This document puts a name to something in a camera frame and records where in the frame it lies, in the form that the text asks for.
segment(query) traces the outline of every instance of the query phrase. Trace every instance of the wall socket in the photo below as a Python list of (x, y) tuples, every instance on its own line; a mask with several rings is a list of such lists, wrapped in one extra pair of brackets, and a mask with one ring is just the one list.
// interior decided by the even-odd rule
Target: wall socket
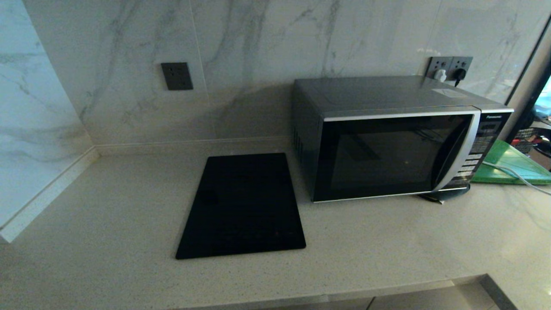
[(434, 73), (440, 69), (446, 70), (446, 81), (455, 81), (455, 72), (458, 69), (469, 71), (473, 57), (467, 56), (447, 56), (447, 57), (431, 57), (429, 67), (426, 69), (425, 76), (434, 78)]
[(161, 63), (161, 67), (169, 90), (193, 89), (187, 62), (165, 62)]

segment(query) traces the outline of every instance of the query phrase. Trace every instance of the microwave window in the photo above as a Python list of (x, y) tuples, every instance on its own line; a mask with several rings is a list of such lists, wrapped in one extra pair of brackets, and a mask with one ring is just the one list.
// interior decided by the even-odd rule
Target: microwave window
[(344, 122), (338, 130), (330, 188), (411, 185), (430, 190), (440, 148), (468, 121), (461, 116), (426, 116)]

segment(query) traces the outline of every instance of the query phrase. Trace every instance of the quartz countertop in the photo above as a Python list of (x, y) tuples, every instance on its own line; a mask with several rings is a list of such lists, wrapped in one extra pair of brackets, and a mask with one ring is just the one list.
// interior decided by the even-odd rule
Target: quartz countertop
[[(1, 246), (0, 308), (247, 309), (483, 274), (519, 309), (551, 306), (551, 197), (527, 186), (473, 184), (444, 205), (417, 196), (313, 204), (286, 140), (162, 151), (101, 157)], [(306, 248), (176, 260), (208, 156), (271, 152), (287, 154)]]

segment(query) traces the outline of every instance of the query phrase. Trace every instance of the microwave control panel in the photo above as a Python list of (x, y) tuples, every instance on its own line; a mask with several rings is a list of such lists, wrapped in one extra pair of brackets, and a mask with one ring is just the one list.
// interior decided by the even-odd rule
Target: microwave control panel
[(465, 188), (473, 178), (478, 167), (491, 149), (499, 133), (505, 126), (510, 113), (482, 113), (478, 124), (477, 136), (467, 159), (455, 174), (455, 177), (444, 186), (446, 189)]

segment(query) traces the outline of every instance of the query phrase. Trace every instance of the green cutting board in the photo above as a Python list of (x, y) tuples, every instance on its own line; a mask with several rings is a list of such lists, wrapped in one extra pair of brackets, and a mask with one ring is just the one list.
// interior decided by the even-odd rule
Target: green cutting board
[[(551, 184), (551, 173), (505, 141), (496, 140), (484, 161), (514, 170), (532, 184)], [(471, 182), (523, 184), (507, 172), (482, 164)]]

